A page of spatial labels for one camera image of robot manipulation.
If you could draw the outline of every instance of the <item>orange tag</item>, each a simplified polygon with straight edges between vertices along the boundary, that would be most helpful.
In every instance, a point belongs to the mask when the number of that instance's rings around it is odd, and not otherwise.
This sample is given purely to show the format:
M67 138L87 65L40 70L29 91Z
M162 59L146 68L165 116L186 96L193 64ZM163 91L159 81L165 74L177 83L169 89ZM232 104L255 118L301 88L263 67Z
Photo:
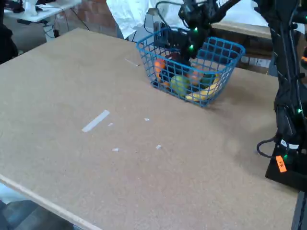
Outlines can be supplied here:
M279 171L280 171L281 173L286 172L287 169L286 169L286 166L285 166L285 164L284 164L283 158L282 158L281 156L277 156L277 157L276 157L276 161L277 161L277 165L278 165Z

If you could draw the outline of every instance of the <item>blue wire basket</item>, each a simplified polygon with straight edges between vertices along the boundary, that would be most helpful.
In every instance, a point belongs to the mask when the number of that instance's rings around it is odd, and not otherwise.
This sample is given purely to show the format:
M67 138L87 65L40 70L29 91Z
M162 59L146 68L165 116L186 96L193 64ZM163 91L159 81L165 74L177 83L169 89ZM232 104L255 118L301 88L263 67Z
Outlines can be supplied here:
M236 64L245 54L243 46L209 37L190 66L176 62L179 50L159 45L167 40L164 28L137 43L151 84L182 100L206 107L224 89Z

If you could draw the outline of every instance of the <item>white tape strip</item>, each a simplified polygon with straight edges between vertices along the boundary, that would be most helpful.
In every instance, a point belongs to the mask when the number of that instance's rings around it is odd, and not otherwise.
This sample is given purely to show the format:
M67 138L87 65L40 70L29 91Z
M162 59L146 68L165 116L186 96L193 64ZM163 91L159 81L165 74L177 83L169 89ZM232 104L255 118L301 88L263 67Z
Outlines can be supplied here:
M280 142L283 146L287 147L287 142L285 142L285 140L281 140ZM289 144L289 149L291 150L296 150L298 149L299 145L293 145L293 144Z
M82 131L87 133L88 131L92 130L99 122L105 119L110 112L108 110L103 111L98 117L96 117L93 121L91 121L87 126L85 126Z

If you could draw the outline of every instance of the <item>banana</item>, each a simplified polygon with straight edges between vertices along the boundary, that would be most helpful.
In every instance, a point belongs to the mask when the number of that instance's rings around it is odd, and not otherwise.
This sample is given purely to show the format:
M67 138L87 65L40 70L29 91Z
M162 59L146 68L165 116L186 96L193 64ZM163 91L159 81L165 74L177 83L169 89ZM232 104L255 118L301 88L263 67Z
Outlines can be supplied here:
M212 97L215 93L219 80L220 80L220 77L216 74L216 77L212 85L210 85L208 88L204 90L193 92L193 93L186 95L186 99L189 101L193 101L193 102L199 102L199 101L203 101L203 100L206 100Z

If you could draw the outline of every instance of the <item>tabletop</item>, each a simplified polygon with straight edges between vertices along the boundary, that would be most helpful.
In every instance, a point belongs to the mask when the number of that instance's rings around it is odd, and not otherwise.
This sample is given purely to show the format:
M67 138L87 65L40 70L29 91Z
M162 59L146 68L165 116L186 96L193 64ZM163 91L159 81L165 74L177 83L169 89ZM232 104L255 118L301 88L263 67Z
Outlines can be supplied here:
M4 16L16 19L23 19L30 22L39 22L48 17L54 16L66 9L74 7L81 3L81 0L57 0L55 2L46 3L45 5L38 5L42 11L38 11L36 16L29 16L22 13L13 13L9 10L4 10Z
M202 109L152 88L138 55L77 29L1 65L0 182L90 230L289 230L297 191L255 153L277 79L235 69Z

